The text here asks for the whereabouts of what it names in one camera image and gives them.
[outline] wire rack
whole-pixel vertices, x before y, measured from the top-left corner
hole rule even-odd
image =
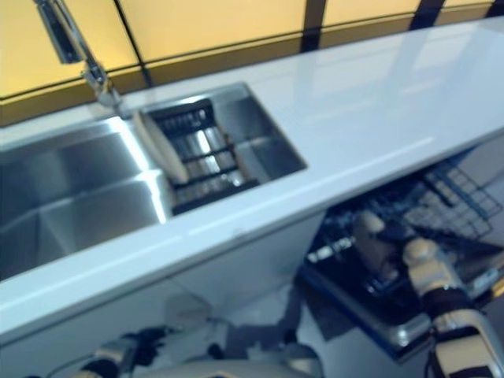
[[[348,236],[357,213],[370,210],[386,222],[478,240],[492,231],[489,220],[502,205],[457,167],[460,160],[447,159],[345,202],[327,223]]]

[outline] sink basin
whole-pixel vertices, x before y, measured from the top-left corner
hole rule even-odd
[[[202,109],[206,122],[183,122]],[[119,117],[3,152],[0,279],[306,167],[243,84],[141,111],[172,141],[189,183],[169,180]]]

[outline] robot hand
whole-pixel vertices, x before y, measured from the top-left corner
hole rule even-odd
[[[406,245],[402,257],[435,329],[436,345],[425,376],[431,370],[435,378],[503,378],[502,345],[437,244],[416,238]]]

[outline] faucet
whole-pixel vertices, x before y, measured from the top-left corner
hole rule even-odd
[[[43,24],[62,64],[84,61],[80,73],[93,88],[100,104],[112,108],[122,117],[120,95],[107,76],[105,69],[95,60],[76,22],[63,0],[34,0]]]

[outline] floor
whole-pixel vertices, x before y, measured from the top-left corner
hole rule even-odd
[[[231,313],[225,320],[216,319],[204,328],[173,337],[154,365],[137,369],[135,376],[203,355],[211,343],[219,343],[229,358],[243,358],[253,348],[274,347],[286,330],[297,326],[299,342],[310,345],[320,355],[327,377],[422,377],[424,353],[400,365],[342,314],[336,320],[341,323],[340,334],[326,340],[305,301],[287,285]]]

